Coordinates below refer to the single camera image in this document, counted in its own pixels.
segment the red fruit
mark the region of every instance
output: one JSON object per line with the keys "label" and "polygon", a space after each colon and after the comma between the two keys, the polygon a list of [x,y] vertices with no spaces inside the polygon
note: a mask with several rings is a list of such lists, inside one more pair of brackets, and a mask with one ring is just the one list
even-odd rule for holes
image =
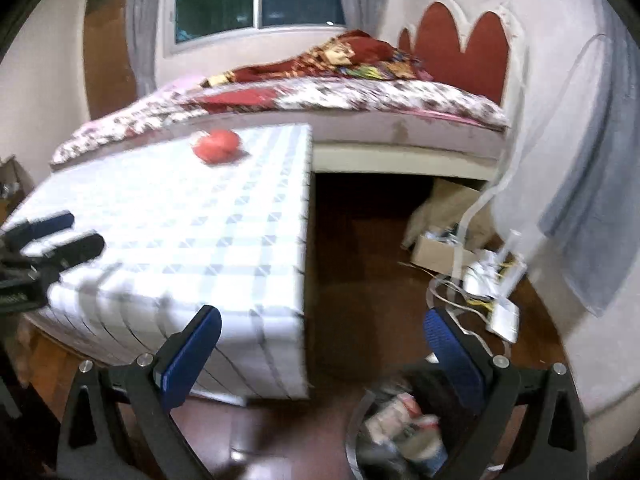
{"label": "red fruit", "polygon": [[193,147],[193,153],[207,164],[233,160],[240,146],[240,137],[231,130],[211,130]]}

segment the red blanket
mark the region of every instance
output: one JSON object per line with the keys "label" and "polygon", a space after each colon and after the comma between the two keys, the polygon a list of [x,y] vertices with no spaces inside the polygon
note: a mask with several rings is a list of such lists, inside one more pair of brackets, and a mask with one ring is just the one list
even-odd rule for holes
{"label": "red blanket", "polygon": [[252,112],[274,110],[273,100],[278,96],[275,88],[247,88],[232,90],[222,94],[201,97],[198,104],[210,114],[219,114],[229,110],[249,108]]}
{"label": "red blanket", "polygon": [[386,41],[370,37],[366,32],[350,30],[293,59],[229,70],[223,75],[207,79],[203,86],[303,76],[431,80],[422,69],[420,60]]}

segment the metal screw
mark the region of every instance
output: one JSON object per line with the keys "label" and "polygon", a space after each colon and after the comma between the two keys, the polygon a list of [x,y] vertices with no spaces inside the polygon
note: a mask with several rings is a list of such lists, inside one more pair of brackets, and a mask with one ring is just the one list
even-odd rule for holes
{"label": "metal screw", "polygon": [[78,367],[78,370],[80,370],[83,374],[87,373],[89,370],[91,370],[91,368],[94,367],[94,362],[93,361],[89,361],[89,359],[82,361]]}
{"label": "metal screw", "polygon": [[140,354],[136,359],[138,366],[149,366],[154,361],[154,357],[151,354]]}
{"label": "metal screw", "polygon": [[509,360],[504,355],[494,356],[494,365],[498,368],[508,368]]}
{"label": "metal screw", "polygon": [[564,366],[562,363],[555,363],[552,368],[553,371],[558,375],[564,375],[566,373],[566,366]]}

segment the wooden door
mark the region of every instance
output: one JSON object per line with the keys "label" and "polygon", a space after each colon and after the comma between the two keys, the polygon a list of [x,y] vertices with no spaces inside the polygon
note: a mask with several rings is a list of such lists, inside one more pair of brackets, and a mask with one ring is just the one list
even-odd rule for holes
{"label": "wooden door", "polygon": [[136,100],[125,35],[127,0],[86,0],[84,83],[89,115],[98,119]]}

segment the scalloped headboard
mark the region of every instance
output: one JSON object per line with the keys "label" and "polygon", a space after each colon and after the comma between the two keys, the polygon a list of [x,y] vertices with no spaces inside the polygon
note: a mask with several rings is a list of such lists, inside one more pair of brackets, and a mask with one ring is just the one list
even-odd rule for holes
{"label": "scalloped headboard", "polygon": [[482,13],[470,23],[453,0],[429,5],[415,39],[407,28],[398,47],[422,59],[435,81],[484,95],[502,106],[513,125],[521,101],[527,49],[522,28],[507,9]]}

